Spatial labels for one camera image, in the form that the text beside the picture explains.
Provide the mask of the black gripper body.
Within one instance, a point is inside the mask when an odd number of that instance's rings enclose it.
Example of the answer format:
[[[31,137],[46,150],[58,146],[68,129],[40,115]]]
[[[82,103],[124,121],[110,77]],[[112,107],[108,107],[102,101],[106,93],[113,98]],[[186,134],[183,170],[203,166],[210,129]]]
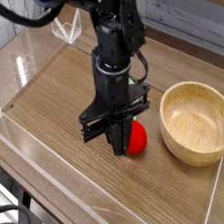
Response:
[[[130,60],[123,67],[106,66],[97,48],[91,52],[91,60],[95,97],[80,115],[82,139],[87,143],[105,134],[106,128],[113,123],[121,125],[123,138],[123,122],[126,118],[134,117],[148,108],[150,85],[145,81],[146,75],[135,80],[136,85],[130,85]]]

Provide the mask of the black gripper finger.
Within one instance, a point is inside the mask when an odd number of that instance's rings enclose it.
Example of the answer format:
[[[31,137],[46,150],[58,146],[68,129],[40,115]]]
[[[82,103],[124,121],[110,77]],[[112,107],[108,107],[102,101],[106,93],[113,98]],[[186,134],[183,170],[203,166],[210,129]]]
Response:
[[[133,127],[133,117],[129,116],[123,122],[123,154],[127,154],[128,147],[131,140],[131,132]]]
[[[122,127],[119,123],[113,123],[105,131],[106,139],[112,146],[115,155],[123,155]]]

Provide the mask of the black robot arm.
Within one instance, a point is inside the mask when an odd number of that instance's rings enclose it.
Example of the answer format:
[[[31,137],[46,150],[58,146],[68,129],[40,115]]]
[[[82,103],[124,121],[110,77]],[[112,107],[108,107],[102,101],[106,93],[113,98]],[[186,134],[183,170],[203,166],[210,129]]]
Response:
[[[131,77],[131,57],[147,66],[140,47],[145,43],[144,24],[136,0],[35,0],[56,8],[75,2],[90,11],[97,35],[91,51],[95,98],[80,115],[82,138],[87,143],[105,134],[116,155],[126,155],[133,118],[146,110],[150,85],[145,78]]]

